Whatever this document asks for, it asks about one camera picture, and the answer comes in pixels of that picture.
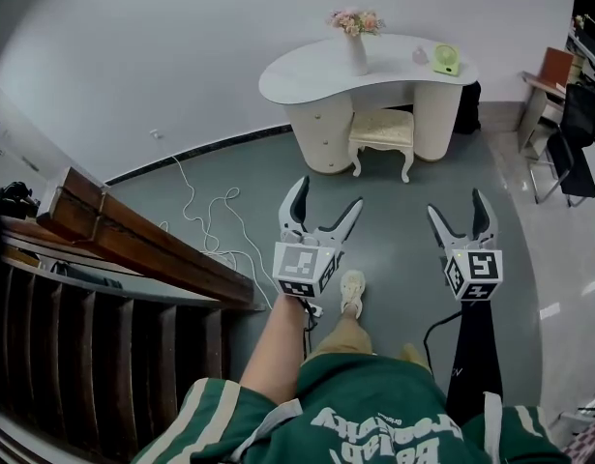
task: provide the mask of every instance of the khaki pants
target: khaki pants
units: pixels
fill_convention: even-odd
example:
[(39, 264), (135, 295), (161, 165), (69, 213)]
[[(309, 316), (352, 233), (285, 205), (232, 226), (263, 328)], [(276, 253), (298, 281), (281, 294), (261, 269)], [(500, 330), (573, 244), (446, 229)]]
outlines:
[[(307, 363), (309, 360), (316, 356), (320, 356), (321, 354), (337, 353), (372, 354), (371, 337), (362, 327), (360, 327), (353, 314), (349, 311), (341, 316), (336, 328), (321, 340), (316, 349), (310, 353), (304, 363)], [(417, 352), (417, 349), (413, 344), (404, 344), (397, 359), (419, 364), (430, 371), (428, 363), (420, 353)]]

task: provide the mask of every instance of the kidney-shaped desk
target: kidney-shaped desk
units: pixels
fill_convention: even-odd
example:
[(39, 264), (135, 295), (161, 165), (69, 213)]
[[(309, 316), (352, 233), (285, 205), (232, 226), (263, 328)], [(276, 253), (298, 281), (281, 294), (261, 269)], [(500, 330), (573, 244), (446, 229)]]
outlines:
[(478, 79), (473, 62), (461, 51), (458, 76), (434, 72), (431, 64), (414, 63), (412, 53), (420, 45), (432, 59), (436, 42), (401, 35), (365, 36), (369, 72), (355, 76), (348, 71), (342, 39), (340, 36), (308, 44), (285, 54), (265, 70), (258, 82), (263, 97), (284, 106), (310, 168), (333, 174), (351, 164), (351, 96), (365, 86), (394, 82), (414, 86), (415, 154), (428, 161), (443, 158), (456, 121), (462, 86)]

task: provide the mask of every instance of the black chair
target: black chair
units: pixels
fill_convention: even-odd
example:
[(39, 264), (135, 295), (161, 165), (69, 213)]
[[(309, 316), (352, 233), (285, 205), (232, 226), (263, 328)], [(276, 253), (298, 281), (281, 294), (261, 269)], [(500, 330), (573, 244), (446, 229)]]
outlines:
[[(595, 182), (587, 165), (583, 148), (595, 144), (595, 93), (578, 84), (566, 88), (566, 103), (561, 124), (547, 141), (552, 162), (546, 162), (557, 172), (557, 182), (544, 196), (538, 195), (531, 167), (543, 161), (531, 159), (529, 172), (536, 195), (536, 203), (543, 203), (561, 187), (568, 206), (577, 207), (588, 197), (595, 197)], [(574, 203), (571, 196), (579, 197)]]

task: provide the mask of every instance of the white container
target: white container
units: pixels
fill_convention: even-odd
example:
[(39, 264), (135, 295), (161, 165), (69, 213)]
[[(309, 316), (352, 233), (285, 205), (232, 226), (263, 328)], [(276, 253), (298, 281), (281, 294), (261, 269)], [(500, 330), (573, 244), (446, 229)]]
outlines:
[(366, 49), (362, 42), (362, 35), (346, 36), (346, 48), (348, 50), (348, 67), (351, 75), (365, 75), (368, 73), (368, 59)]

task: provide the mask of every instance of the white stool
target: white stool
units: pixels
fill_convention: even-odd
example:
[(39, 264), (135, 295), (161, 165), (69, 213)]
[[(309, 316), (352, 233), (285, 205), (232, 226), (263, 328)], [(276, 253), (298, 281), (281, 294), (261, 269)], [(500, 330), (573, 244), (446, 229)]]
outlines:
[(362, 172), (357, 152), (366, 147), (401, 151), (404, 154), (402, 181), (408, 183), (406, 173), (413, 164), (413, 115), (400, 110), (356, 113), (348, 137), (348, 157), (355, 163), (355, 177)]

